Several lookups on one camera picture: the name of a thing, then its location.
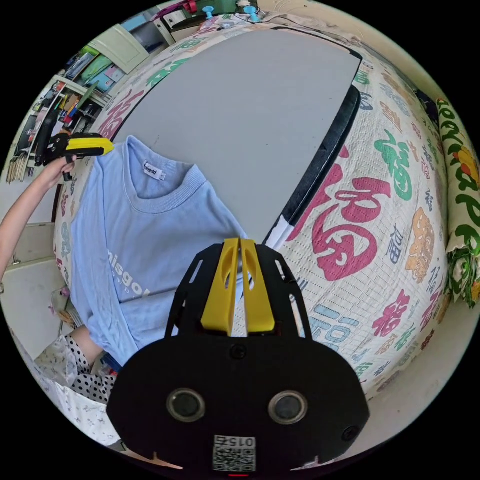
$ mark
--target bedsheet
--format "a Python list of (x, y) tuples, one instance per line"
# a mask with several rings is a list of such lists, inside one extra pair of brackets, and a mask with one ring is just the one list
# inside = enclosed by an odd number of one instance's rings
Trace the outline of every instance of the bedsheet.
[[(218, 22), (235, 22), (218, 31)], [(363, 57), (353, 82), (361, 105), (327, 179), (297, 225), (280, 223), (270, 244), (296, 275), (313, 338), (342, 355), (370, 400), (435, 341), (449, 305), (446, 164), (438, 124), (395, 69), (335, 26), (267, 13), (260, 24), (224, 15), (158, 55), (129, 79), (92, 131), (114, 139), (135, 105), (176, 68), (236, 35), (278, 25), (324, 36)], [(77, 162), (61, 192), (54, 251), (67, 284), (72, 275), (70, 225), (92, 158)], [(234, 334), (244, 335), (243, 305)], [(327, 365), (312, 365), (321, 375)]]

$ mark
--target light blue t-shirt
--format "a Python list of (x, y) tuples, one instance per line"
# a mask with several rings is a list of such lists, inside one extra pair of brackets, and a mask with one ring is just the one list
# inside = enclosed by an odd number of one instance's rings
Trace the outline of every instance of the light blue t-shirt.
[(95, 159), (71, 235), (72, 302), (92, 340), (121, 366), (164, 337), (195, 256), (246, 237), (196, 165), (133, 136)]

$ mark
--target white cabinet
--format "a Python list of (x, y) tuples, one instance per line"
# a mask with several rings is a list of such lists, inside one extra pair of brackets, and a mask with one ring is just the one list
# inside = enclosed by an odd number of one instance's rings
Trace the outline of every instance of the white cabinet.
[(0, 302), (6, 322), (35, 359), (56, 340), (63, 326), (49, 309), (52, 292), (65, 286), (57, 263), (52, 258), (10, 267), (2, 284)]
[(29, 223), (20, 236), (8, 266), (50, 258), (54, 251), (54, 223)]
[(88, 45), (109, 58), (126, 74), (149, 57), (142, 44), (121, 25), (109, 28)]
[[(171, 5), (177, 4), (178, 2), (179, 0), (165, 1), (160, 5), (157, 5), (157, 8), (159, 10), (163, 10), (163, 9), (166, 9), (167, 7), (170, 7)], [(153, 23), (158, 28), (159, 32), (161, 33), (165, 41), (168, 43), (168, 45), (173, 45), (175, 42), (178, 41), (172, 36), (172, 33), (170, 32), (169, 28), (162, 22), (161, 19), (157, 18), (157, 20), (155, 20)]]

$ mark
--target clothing label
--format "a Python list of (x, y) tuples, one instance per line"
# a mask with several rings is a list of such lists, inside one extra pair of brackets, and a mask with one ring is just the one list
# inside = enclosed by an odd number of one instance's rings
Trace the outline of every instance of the clothing label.
[(145, 162), (145, 165), (143, 166), (143, 172), (155, 180), (165, 180), (165, 177), (167, 176), (163, 170), (160, 170), (156, 166), (150, 165), (148, 162)]

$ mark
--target gray ironing board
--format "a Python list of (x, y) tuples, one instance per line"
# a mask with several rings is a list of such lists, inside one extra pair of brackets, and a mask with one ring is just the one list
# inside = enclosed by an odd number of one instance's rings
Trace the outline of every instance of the gray ironing board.
[(244, 33), (197, 54), (147, 94), (114, 139), (133, 135), (164, 157), (197, 164), (258, 243), (302, 179), (310, 181), (361, 62), (286, 30)]

